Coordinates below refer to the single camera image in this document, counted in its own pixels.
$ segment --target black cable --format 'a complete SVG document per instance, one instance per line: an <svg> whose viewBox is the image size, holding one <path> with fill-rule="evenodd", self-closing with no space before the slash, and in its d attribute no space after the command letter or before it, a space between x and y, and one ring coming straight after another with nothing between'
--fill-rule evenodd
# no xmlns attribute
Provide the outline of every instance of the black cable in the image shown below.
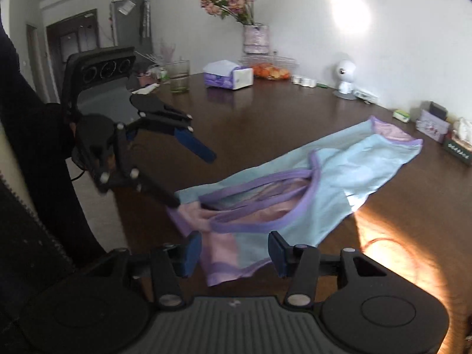
<svg viewBox="0 0 472 354"><path fill-rule="evenodd" d="M70 182L74 182L75 180L78 180L80 177L83 176L83 174L84 174L85 172L86 172L85 170L82 170L82 173L80 173L76 178L72 178L72 179L70 180Z"/></svg>

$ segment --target dark brown table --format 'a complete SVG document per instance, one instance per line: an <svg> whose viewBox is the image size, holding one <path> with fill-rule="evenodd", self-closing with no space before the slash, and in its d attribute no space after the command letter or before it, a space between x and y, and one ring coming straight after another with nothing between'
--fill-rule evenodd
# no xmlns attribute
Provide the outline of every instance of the dark brown table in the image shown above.
<svg viewBox="0 0 472 354"><path fill-rule="evenodd" d="M256 166L320 137L365 121L370 115L395 123L424 139L422 152L372 194L321 244L323 253L346 246L367 255L440 299L450 314L450 329L441 353L461 352L465 320L472 313L472 170L435 141L391 117L391 112L362 101L347 101L332 89L303 88L287 81L256 80L240 91L206 88L194 75L190 92L172 95L168 85L159 97L190 113L195 135L211 147L217 160L208 165L173 137L142 131L133 146L136 162L170 190L212 183ZM133 252L147 252L182 237L164 208L137 192L116 190L116 200ZM253 277L208 288L200 268L181 282L192 294L282 296L287 280L273 267ZM322 278L317 299L336 289Z"/></svg>

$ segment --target pink tissue box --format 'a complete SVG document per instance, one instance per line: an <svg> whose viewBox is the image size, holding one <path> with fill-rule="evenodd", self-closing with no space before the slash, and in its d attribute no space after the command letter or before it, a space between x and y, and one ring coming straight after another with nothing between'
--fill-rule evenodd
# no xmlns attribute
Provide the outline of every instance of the pink tissue box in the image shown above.
<svg viewBox="0 0 472 354"><path fill-rule="evenodd" d="M416 129L442 143L444 136L449 131L450 123L437 118L426 110L421 111L421 116L416 120Z"/></svg>

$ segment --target refrigerator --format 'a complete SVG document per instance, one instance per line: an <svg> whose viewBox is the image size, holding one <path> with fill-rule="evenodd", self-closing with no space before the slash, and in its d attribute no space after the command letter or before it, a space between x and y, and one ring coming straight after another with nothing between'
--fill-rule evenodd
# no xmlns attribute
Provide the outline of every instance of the refrigerator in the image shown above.
<svg viewBox="0 0 472 354"><path fill-rule="evenodd" d="M153 53L147 0L113 0L110 13L115 46L132 46L141 54Z"/></svg>

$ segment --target white wall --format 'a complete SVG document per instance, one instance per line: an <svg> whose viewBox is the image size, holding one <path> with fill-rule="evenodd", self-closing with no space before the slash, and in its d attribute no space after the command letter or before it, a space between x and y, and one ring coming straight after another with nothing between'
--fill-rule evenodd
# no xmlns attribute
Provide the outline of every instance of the white wall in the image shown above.
<svg viewBox="0 0 472 354"><path fill-rule="evenodd" d="M1 22L7 36L10 36L10 0L0 0Z"/></svg>
<svg viewBox="0 0 472 354"><path fill-rule="evenodd" d="M3 12L2 5L2 21L8 15L9 27L5 30L9 35L11 41L15 45L19 60L20 60L20 71L23 77L27 80L32 88L36 88L31 72L31 63L28 54L28 42L27 42L27 27L26 25L32 25L36 27L38 34L39 53L41 55L40 61L42 71L40 71L39 78L42 81L43 90L45 91L46 101L54 100L53 94L53 83L47 73L48 65L46 58L46 42L44 37L44 28L42 25L42 15L39 10L38 0L9 0L9 11Z"/></svg>
<svg viewBox="0 0 472 354"><path fill-rule="evenodd" d="M68 17L97 9L100 47L112 47L113 37L110 27L110 3L112 0L63 0L42 10L44 27Z"/></svg>
<svg viewBox="0 0 472 354"><path fill-rule="evenodd" d="M42 20L44 28L68 17L75 16L82 12L96 9L99 31L100 47L112 47L113 35L110 26L110 3L112 0L44 0L40 3L42 8ZM48 67L50 75L53 76L53 64L48 48ZM59 101L59 93L54 84L54 95Z"/></svg>
<svg viewBox="0 0 472 354"><path fill-rule="evenodd" d="M470 0L259 0L256 21L271 26L272 48L298 72L336 84L333 65L350 57L358 86L381 105L410 110L433 100L472 119ZM240 24L208 16L199 0L152 0L153 39L176 43L176 58L238 60Z"/></svg>

